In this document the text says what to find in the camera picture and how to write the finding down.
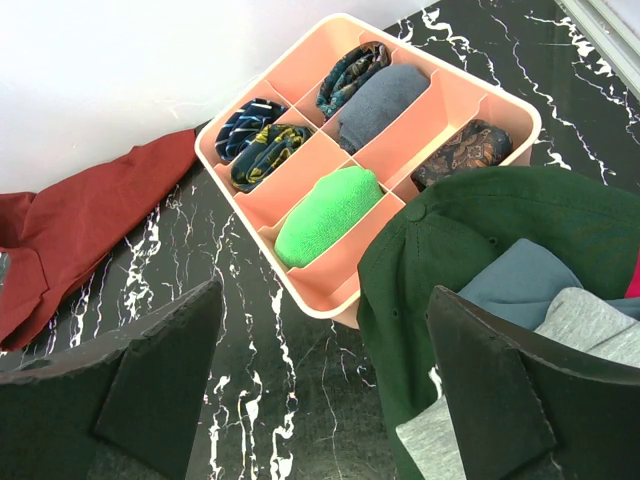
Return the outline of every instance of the countertop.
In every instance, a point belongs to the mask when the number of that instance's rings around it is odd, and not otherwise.
[[[543,120],[532,164],[640,194],[638,100],[553,0],[442,0],[387,31],[532,103]],[[1,256],[0,279],[7,266]],[[212,276],[225,313],[187,478],[393,478],[358,332],[296,307],[199,164],[30,347],[0,353],[0,370],[134,321]]]

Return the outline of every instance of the dark red fabric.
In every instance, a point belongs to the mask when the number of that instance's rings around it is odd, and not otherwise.
[[[631,285],[627,289],[627,293],[624,298],[636,298],[640,297],[640,251],[638,252],[638,263],[636,263],[636,270],[633,272],[631,278]]]
[[[173,133],[38,194],[0,195],[0,347],[27,345],[60,302],[162,200],[195,160],[195,132]]]

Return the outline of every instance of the bright green rolled towel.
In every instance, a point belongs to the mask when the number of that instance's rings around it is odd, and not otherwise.
[[[275,250],[287,267],[306,267],[382,198],[375,174],[347,167],[318,180],[287,217]]]

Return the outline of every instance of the peach plastic container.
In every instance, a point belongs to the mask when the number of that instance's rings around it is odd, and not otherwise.
[[[325,76],[358,45],[378,40],[394,64],[412,64],[431,79],[429,88],[392,124],[355,155],[338,144],[338,111],[323,124],[315,100]],[[307,126],[313,136],[250,193],[229,181],[231,164],[215,151],[225,121],[247,101],[261,97],[289,110],[276,123]],[[378,232],[418,195],[411,173],[469,121],[480,118],[511,135],[513,153],[501,165],[528,165],[540,133],[536,109],[432,55],[349,15],[325,18],[276,61],[196,139],[196,153],[298,306],[309,316],[333,318],[358,328],[357,265]],[[287,268],[273,247],[287,215],[321,177],[338,168],[372,170],[382,199],[329,250],[304,268]]]

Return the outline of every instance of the cap button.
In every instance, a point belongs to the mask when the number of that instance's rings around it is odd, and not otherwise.
[[[404,216],[410,222],[419,222],[427,214],[427,207],[422,203],[413,202],[404,208]]]

